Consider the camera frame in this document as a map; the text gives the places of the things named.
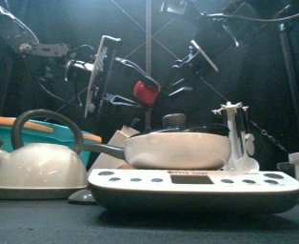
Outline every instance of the scale button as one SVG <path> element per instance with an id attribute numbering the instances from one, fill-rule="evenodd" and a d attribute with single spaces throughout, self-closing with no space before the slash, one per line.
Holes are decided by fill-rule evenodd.
<path id="1" fill-rule="evenodd" d="M 131 178 L 131 181 L 139 182 L 139 181 L 143 181 L 143 179 L 140 179 L 140 178 Z"/>
<path id="2" fill-rule="evenodd" d="M 223 179 L 222 180 L 225 183 L 235 183 L 231 179 Z"/>
<path id="3" fill-rule="evenodd" d="M 122 180 L 119 177 L 110 178 L 110 181 L 119 181 Z"/>
<path id="4" fill-rule="evenodd" d="M 154 178 L 151 181 L 152 182 L 163 182 L 164 180 L 162 178 Z"/>
<path id="5" fill-rule="evenodd" d="M 285 179 L 285 177 L 278 173 L 266 173 L 265 176 L 274 178 L 274 179 Z"/>
<path id="6" fill-rule="evenodd" d="M 243 182 L 246 182 L 249 184 L 257 184 L 257 181 L 253 179 L 245 179 Z"/>
<path id="7" fill-rule="evenodd" d="M 108 171 L 107 171 L 107 172 L 100 172 L 100 173 L 99 173 L 99 175 L 112 175 L 112 174 L 115 174 L 115 173 L 114 173 L 114 172 L 108 172 Z"/>
<path id="8" fill-rule="evenodd" d="M 277 180 L 273 180 L 273 179 L 267 179 L 265 180 L 266 183 L 270 183 L 270 184 L 274 184 L 274 185 L 278 185 L 279 182 Z"/>

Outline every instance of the teal container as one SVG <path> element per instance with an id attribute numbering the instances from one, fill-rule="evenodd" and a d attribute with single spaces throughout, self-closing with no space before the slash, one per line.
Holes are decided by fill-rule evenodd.
<path id="1" fill-rule="evenodd" d="M 24 145 L 30 143 L 52 143 L 52 144 L 60 144 L 68 146 L 71 149 L 74 149 L 75 146 L 75 140 L 74 140 L 74 134 L 68 127 L 31 120 L 30 122 L 35 124 L 44 125 L 48 128 L 52 128 L 52 132 L 43 132 L 40 130 L 35 129 L 23 129 L 23 142 Z M 100 137 L 88 133 L 83 132 L 84 134 L 84 141 L 88 143 L 98 143 L 100 142 Z M 12 145 L 12 126 L 11 125 L 0 125 L 0 139 L 6 142 L 2 146 L 2 149 L 7 152 L 14 151 L 14 145 Z M 91 153 L 90 152 L 82 152 L 79 154 L 83 163 L 86 167 L 88 166 Z"/>

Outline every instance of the black wire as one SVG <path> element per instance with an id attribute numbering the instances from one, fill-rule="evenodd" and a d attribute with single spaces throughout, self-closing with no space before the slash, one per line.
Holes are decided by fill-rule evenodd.
<path id="1" fill-rule="evenodd" d="M 36 77 L 35 75 L 34 75 L 34 77 L 36 78 L 36 80 L 38 80 L 38 82 L 39 82 L 39 85 L 42 86 L 43 90 L 44 90 L 44 91 L 47 92 L 47 94 L 50 94 L 55 99 L 60 100 L 62 102 L 64 102 L 64 103 L 68 104 L 68 105 L 72 105 L 72 106 L 76 107 L 76 108 L 83 107 L 83 104 L 82 104 L 82 101 L 80 101 L 80 97 L 79 97 L 79 93 L 76 93 L 76 96 L 74 97 L 74 99 L 76 99 L 78 102 L 79 102 L 79 105 L 76 105 L 76 104 L 68 102 L 63 97 L 60 97 L 59 95 L 56 95 L 56 94 L 55 94 L 55 93 L 54 93 L 54 92 L 52 92 L 52 91 L 43 85 L 42 81 L 46 80 L 43 77 Z"/>

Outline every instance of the cable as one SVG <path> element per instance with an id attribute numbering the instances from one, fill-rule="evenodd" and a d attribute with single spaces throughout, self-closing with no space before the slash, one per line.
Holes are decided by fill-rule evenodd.
<path id="1" fill-rule="evenodd" d="M 74 97 L 74 99 L 76 99 L 78 100 L 78 102 L 79 102 L 79 105 L 76 105 L 76 104 L 74 104 L 74 103 L 71 103 L 70 101 L 67 101 L 64 98 L 62 98 L 60 96 L 58 96 L 44 85 L 43 85 L 43 83 L 42 83 L 42 81 L 44 81 L 46 79 L 43 78 L 43 77 L 36 77 L 35 76 L 35 78 L 36 78 L 36 80 L 38 80 L 38 82 L 39 82 L 39 85 L 42 86 L 42 88 L 43 88 L 43 90 L 55 98 L 55 99 L 58 99 L 58 100 L 60 100 L 62 102 L 64 102 L 66 104 L 68 104 L 68 105 L 72 105 L 74 107 L 76 107 L 76 108 L 80 108 L 80 107 L 83 107 L 83 104 L 82 104 L 82 101 L 80 101 L 80 97 L 79 97 L 79 94 L 80 93 L 78 93 L 76 92 L 76 96 Z"/>
<path id="2" fill-rule="evenodd" d="M 229 15 L 229 14 L 223 14 L 223 13 L 214 13 L 214 14 L 207 14 L 203 13 L 202 17 L 207 17 L 207 18 L 229 18 L 229 19 L 242 19 L 242 20 L 249 20 L 249 21 L 255 21 L 255 22 L 262 22 L 262 23 L 283 23 L 283 22 L 289 22 L 293 19 L 299 18 L 299 13 L 285 17 L 285 18 L 278 18 L 278 19 L 259 19 L 259 18 L 251 18 L 251 17 L 246 17 L 242 15 Z"/>

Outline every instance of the metal pole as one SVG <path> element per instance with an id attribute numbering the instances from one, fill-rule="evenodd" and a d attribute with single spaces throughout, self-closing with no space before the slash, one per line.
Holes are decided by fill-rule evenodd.
<path id="1" fill-rule="evenodd" d="M 285 61 L 286 61 L 287 81 L 289 81 L 290 92 L 291 92 L 291 101 L 294 106 L 294 113 L 295 113 L 297 124 L 298 124 L 298 136 L 299 136 L 299 89 L 298 89 L 295 68 L 293 64 L 293 54 L 291 54 L 286 24 L 282 24 L 279 26 L 279 30 L 281 30 L 282 48 L 283 48 Z"/>

